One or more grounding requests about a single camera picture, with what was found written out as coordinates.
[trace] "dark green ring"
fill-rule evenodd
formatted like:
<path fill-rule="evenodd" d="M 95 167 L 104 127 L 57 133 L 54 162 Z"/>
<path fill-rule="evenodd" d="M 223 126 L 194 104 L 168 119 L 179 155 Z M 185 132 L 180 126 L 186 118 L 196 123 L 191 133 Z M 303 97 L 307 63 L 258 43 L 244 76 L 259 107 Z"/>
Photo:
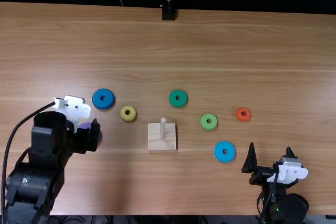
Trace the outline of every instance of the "dark green ring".
<path fill-rule="evenodd" d="M 187 93 L 179 89 L 173 90 L 169 95 L 169 102 L 173 107 L 183 107 L 188 102 Z"/>

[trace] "orange ring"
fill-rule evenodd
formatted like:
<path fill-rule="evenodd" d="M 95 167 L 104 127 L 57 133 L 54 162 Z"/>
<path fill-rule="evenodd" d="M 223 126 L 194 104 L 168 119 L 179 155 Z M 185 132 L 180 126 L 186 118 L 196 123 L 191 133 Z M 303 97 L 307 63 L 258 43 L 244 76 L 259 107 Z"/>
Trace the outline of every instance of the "orange ring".
<path fill-rule="evenodd" d="M 246 122 L 250 120 L 251 112 L 247 108 L 239 108 L 236 112 L 238 120 Z"/>

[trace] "wooden block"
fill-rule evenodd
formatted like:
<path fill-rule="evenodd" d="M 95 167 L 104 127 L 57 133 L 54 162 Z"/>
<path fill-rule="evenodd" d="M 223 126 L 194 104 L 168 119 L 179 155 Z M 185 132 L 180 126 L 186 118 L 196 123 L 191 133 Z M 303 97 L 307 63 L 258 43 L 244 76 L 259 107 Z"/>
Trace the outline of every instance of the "wooden block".
<path fill-rule="evenodd" d="M 176 126 L 175 123 L 165 125 L 164 139 L 160 139 L 160 123 L 148 124 L 148 150 L 149 151 L 175 151 Z"/>

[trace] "blue ring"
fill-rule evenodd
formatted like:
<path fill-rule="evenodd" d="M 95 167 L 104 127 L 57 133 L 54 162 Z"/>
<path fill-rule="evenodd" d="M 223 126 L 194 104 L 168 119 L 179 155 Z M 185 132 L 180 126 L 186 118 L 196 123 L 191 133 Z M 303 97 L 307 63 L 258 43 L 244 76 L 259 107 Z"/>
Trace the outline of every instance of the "blue ring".
<path fill-rule="evenodd" d="M 215 157 L 223 162 L 229 163 L 231 162 L 236 156 L 236 148 L 233 146 L 232 143 L 229 142 L 220 142 L 215 147 Z"/>
<path fill-rule="evenodd" d="M 98 89 L 92 96 L 93 105 L 100 110 L 111 108 L 115 102 L 114 94 L 108 89 Z"/>

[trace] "wooden table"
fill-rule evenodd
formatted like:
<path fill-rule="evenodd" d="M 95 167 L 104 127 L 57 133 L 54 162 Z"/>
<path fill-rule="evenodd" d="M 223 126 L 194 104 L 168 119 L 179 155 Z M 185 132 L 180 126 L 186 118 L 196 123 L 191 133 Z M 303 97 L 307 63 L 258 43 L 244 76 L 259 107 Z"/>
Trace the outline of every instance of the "wooden table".
<path fill-rule="evenodd" d="M 0 3 L 1 151 L 13 127 L 53 97 L 77 95 L 102 126 L 95 153 L 74 154 L 53 214 L 254 215 L 261 188 L 241 168 L 250 142 L 259 165 L 291 146 L 309 170 L 289 192 L 305 196 L 309 214 L 336 209 L 336 16 Z M 115 93 L 109 111 L 91 102 L 99 88 Z M 173 89 L 186 107 L 170 106 Z M 134 123 L 119 117 L 124 105 Z M 249 122 L 236 119 L 250 108 Z M 219 125 L 207 132 L 201 116 Z M 148 153 L 147 124 L 165 116 L 179 149 Z M 8 173 L 30 145 L 32 121 L 12 144 Z M 230 164 L 214 157 L 230 141 Z"/>

